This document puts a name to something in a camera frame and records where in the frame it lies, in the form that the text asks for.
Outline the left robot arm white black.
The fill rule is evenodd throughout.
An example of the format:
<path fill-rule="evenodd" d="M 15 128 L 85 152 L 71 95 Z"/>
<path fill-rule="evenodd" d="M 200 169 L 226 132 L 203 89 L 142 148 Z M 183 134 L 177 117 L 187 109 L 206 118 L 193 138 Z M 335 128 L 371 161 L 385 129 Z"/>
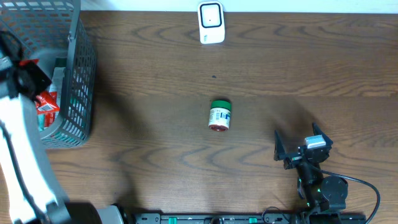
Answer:
<path fill-rule="evenodd" d="M 13 223 L 125 223 L 118 206 L 72 202 L 40 140 L 35 102 L 51 84 L 36 60 L 1 41 L 1 168 Z"/>

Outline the red snack bag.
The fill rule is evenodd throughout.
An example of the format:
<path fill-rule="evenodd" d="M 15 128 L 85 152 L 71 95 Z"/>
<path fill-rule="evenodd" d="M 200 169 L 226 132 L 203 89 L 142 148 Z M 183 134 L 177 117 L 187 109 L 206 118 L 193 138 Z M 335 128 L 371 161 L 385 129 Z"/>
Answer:
<path fill-rule="evenodd" d="M 60 103 L 56 91 L 43 91 L 36 97 L 35 106 L 39 131 L 43 131 L 53 124 L 60 111 Z"/>

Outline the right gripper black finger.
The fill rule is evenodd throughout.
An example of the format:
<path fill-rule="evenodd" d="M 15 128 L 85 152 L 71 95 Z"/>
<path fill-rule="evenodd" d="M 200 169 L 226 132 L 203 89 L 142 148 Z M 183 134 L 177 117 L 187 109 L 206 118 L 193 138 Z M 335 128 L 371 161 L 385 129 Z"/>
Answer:
<path fill-rule="evenodd" d="M 277 131 L 274 131 L 275 148 L 274 148 L 274 160 L 282 161 L 285 159 L 285 149 L 282 139 Z"/>
<path fill-rule="evenodd" d="M 321 135 L 327 146 L 333 145 L 333 141 L 320 129 L 317 123 L 312 123 L 312 129 L 315 136 Z"/>

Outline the green lid jar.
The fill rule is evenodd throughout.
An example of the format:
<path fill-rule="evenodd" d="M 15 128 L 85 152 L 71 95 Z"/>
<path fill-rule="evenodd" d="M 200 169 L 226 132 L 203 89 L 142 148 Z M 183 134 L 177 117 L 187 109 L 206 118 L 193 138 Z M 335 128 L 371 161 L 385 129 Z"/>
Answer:
<path fill-rule="evenodd" d="M 211 102 L 208 127 L 214 131 L 227 131 L 231 121 L 231 103 L 225 100 Z"/>

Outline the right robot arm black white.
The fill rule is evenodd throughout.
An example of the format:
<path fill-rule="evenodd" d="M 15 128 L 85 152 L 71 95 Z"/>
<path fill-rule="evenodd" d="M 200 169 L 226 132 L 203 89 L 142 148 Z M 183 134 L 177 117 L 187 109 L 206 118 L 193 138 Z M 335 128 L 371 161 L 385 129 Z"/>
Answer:
<path fill-rule="evenodd" d="M 304 139 L 304 144 L 295 152 L 287 152 L 278 132 L 275 136 L 274 160 L 283 161 L 284 169 L 296 169 L 297 191 L 308 206 L 316 212 L 337 212 L 346 208 L 348 183 L 341 177 L 323 176 L 320 164 L 330 156 L 333 141 L 315 123 L 313 135 Z"/>

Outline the green white 3M package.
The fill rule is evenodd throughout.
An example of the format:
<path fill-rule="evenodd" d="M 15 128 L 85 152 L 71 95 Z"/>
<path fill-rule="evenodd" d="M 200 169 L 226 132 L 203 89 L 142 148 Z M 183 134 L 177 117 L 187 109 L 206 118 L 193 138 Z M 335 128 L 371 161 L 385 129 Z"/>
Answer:
<path fill-rule="evenodd" d="M 55 61 L 55 68 L 52 76 L 52 84 L 49 87 L 49 93 L 56 100 L 58 106 L 61 103 L 62 84 L 65 76 L 65 69 L 67 66 L 66 58 L 57 58 Z"/>

